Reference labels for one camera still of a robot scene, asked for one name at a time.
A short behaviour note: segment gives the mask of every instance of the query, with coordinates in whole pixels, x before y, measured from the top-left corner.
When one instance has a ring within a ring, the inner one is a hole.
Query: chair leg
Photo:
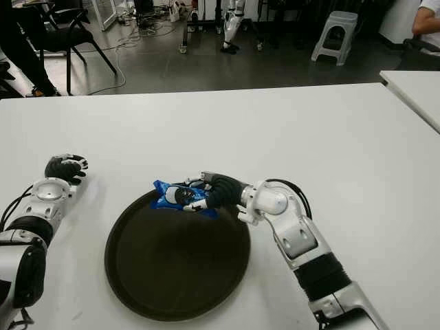
[[[70,48],[67,50],[66,56],[67,56],[67,64],[66,64],[66,66],[67,66],[67,94],[71,95],[72,93],[70,92],[70,69],[71,69],[72,63],[71,63]]]
[[[40,49],[40,64],[41,68],[44,70],[44,49]]]
[[[81,55],[81,53],[75,47],[72,47],[72,50],[75,52],[76,55],[78,55],[84,65],[87,65],[87,62],[85,61],[83,55]]]
[[[110,67],[111,71],[113,71],[114,74],[118,74],[115,67],[110,63],[109,59],[107,58],[107,56],[105,56],[105,54],[99,48],[98,44],[94,40],[90,41],[90,43],[96,48],[99,55],[101,55],[101,57],[104,59],[105,63],[107,63],[107,65]]]
[[[23,95],[21,95],[14,87],[9,85],[6,81],[4,81],[2,78],[0,78],[0,86],[2,86],[4,89],[6,89],[9,93],[11,93],[12,96],[15,98],[22,98]]]

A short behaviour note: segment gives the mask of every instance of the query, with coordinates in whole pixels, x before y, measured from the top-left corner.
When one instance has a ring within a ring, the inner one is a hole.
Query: round tray
[[[236,208],[199,213],[151,209],[156,190],[116,221],[105,270],[116,296],[134,312],[162,321],[199,316],[225,300],[248,265],[248,226]]]

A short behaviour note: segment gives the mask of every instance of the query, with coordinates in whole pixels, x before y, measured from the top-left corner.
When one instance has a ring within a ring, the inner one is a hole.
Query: blue plastic package
[[[160,197],[151,204],[151,208],[174,208],[183,210],[185,205],[195,201],[205,199],[209,192],[203,189],[180,186],[178,184],[167,184],[166,182],[156,180],[153,182]],[[201,210],[199,213],[209,217],[217,217],[217,212],[213,209]]]

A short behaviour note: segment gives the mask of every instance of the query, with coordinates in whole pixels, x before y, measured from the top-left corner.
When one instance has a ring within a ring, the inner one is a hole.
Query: gray floor
[[[135,29],[114,23],[106,32],[101,32],[94,14],[88,25],[101,48],[112,47],[130,35]],[[119,66],[126,76],[126,85],[109,89],[100,94],[162,93],[176,91],[206,91],[220,89],[253,89],[269,87],[292,87],[305,85],[330,85],[347,83],[379,82],[379,72],[393,69],[399,63],[399,52],[388,49],[377,40],[355,40],[345,66],[336,67],[336,60],[321,56],[317,63],[310,61],[313,45],[297,50],[292,45],[292,36],[280,38],[280,47],[273,49],[265,45],[262,52],[256,50],[251,31],[240,31],[236,44],[241,46],[237,55],[219,51],[221,36],[214,31],[191,34],[188,53],[180,54],[183,23],[170,27],[165,22],[159,34],[164,36],[140,37],[135,47],[118,50]],[[84,44],[82,51],[92,50]],[[114,49],[105,51],[112,63],[116,63]],[[83,53],[88,66],[72,54],[72,93],[85,95],[97,89],[114,86],[122,82],[122,75],[115,77],[97,52]],[[49,78],[58,90],[66,94],[65,57],[45,59]],[[31,82],[16,68],[10,72],[17,77],[12,82],[22,94],[29,92]]]

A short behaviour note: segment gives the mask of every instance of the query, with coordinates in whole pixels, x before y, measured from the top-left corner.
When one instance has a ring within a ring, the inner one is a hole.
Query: caster wheel
[[[183,46],[183,45],[180,45],[179,46],[179,52],[180,52],[180,54],[186,54],[186,51],[187,51],[187,46]]]

